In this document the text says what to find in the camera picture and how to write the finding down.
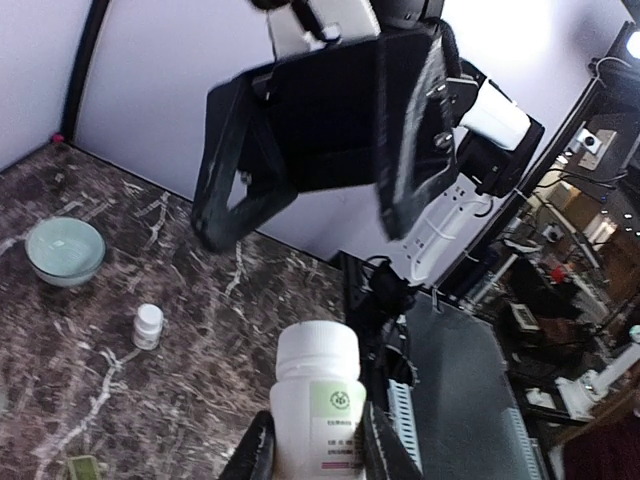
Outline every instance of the green sponge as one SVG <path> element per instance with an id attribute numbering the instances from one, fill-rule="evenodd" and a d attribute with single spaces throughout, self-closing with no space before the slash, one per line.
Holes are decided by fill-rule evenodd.
<path id="1" fill-rule="evenodd" d="M 92 455 L 73 457 L 67 460 L 71 480 L 100 480 L 98 462 Z"/>

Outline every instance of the green label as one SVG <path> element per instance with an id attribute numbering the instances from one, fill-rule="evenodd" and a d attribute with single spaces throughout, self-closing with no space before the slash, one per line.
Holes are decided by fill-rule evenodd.
<path id="1" fill-rule="evenodd" d="M 311 383 L 311 416 L 350 418 L 352 406 L 361 406 L 365 396 L 365 389 L 359 383 L 313 382 Z"/>

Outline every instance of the dark red cloth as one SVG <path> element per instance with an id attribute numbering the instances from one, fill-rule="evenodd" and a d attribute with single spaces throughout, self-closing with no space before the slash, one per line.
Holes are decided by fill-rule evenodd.
<path id="1" fill-rule="evenodd" d="M 564 447 L 565 480 L 640 480 L 640 418 L 600 427 Z"/>

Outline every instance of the bowl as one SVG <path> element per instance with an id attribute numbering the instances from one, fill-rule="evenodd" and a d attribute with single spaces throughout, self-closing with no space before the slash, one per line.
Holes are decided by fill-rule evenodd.
<path id="1" fill-rule="evenodd" d="M 25 248 L 36 275 L 65 288 L 91 280 L 106 252 L 102 235 L 95 228 L 68 217 L 54 217 L 36 225 Z"/>

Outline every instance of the light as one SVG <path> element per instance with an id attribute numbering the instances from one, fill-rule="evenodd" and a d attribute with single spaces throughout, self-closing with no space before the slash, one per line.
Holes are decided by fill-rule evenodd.
<path id="1" fill-rule="evenodd" d="M 640 59 L 640 32 L 633 32 L 627 42 L 627 50 L 629 53 Z"/>

